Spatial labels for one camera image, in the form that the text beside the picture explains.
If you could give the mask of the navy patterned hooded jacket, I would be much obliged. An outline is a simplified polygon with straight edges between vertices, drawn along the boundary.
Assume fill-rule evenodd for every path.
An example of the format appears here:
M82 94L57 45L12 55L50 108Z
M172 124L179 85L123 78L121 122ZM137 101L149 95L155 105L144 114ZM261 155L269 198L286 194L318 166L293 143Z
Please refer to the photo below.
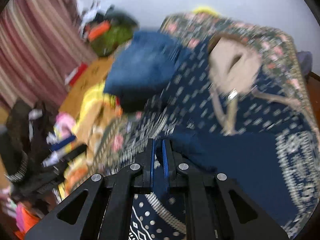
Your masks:
M197 167L234 179L290 239L316 210L316 129L257 51L234 38L216 36L194 49L149 100L106 173L133 162L148 138L169 139Z

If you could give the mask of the pink plush toy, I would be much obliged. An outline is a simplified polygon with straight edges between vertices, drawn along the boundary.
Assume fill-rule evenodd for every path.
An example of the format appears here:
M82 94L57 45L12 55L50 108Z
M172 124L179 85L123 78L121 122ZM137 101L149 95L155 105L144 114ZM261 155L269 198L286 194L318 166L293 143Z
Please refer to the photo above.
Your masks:
M56 116L54 132L58 139L64 139L72 134L72 128L75 126L75 119L68 113L61 112Z

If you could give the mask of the yellow cartoon blanket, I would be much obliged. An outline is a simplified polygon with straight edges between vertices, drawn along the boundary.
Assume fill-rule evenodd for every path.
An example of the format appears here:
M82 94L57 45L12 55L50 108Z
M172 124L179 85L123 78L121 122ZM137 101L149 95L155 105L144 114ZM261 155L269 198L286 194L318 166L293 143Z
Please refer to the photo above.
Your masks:
M90 169L94 167L94 159L106 127L122 115L117 97L104 93L104 87L104 82L97 83L84 94L80 113L72 132L76 136L73 145L85 144L87 150L69 163L64 173L65 181L58 186L62 199L71 193L81 179L85 179L92 173Z

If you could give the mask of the striped red curtain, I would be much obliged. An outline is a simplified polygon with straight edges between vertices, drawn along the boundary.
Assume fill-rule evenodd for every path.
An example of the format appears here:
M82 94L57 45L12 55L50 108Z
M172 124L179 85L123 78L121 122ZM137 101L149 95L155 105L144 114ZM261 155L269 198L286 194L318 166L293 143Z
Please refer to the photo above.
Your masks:
M10 0L1 12L1 106L60 106L66 77L97 58L79 28L76 0Z

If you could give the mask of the floral bedspread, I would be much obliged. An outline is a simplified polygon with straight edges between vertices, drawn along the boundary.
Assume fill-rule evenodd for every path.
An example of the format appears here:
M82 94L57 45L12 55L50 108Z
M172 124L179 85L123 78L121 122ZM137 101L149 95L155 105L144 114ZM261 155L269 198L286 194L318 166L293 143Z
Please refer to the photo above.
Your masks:
M80 159L72 166L80 176L61 184L58 197L95 172L113 175L133 163L148 138L158 153L169 139L174 151L204 171L226 172L289 239L297 239L319 203L319 129L293 39L279 29L205 14L169 16L161 30L189 46L191 59L144 104L141 117L124 115L106 126L94 163L84 167ZM256 74L239 93L234 133L219 119L229 91L218 84L217 60L204 53L205 45L214 55L225 56L234 46L251 55L235 68L239 77L247 70Z

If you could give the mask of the blue denim garment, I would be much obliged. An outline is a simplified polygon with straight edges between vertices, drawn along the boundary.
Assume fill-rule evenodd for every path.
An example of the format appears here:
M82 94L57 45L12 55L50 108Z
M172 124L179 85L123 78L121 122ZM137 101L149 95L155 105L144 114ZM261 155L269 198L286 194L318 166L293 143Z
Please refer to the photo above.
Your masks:
M137 31L112 63L104 93L124 101L148 99L163 90L190 54L189 48L167 34Z

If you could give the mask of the orange box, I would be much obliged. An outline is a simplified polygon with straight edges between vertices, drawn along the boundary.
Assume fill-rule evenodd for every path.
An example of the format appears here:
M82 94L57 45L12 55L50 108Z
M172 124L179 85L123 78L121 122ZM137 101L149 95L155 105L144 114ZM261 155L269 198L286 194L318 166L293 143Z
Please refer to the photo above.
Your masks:
M103 35L110 29L110 24L107 21L101 22L96 26L90 27L87 32L87 39L92 42L97 37Z

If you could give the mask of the grey purple backpack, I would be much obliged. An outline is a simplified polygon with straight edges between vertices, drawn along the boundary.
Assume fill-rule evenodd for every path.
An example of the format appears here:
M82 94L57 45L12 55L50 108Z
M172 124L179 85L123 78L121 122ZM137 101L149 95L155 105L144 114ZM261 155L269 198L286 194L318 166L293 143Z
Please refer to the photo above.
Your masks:
M312 71L313 57L310 51L300 51L297 53L302 75L307 79Z

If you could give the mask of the yellow headboard edge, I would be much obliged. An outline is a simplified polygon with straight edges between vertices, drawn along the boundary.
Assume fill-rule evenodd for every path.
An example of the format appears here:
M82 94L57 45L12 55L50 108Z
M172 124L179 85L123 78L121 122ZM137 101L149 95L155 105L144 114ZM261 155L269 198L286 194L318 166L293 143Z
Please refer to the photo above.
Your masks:
M219 16L220 14L213 9L212 7L206 6L206 5L201 5L196 7L193 10L194 14L208 14L208 15L212 15L212 16Z

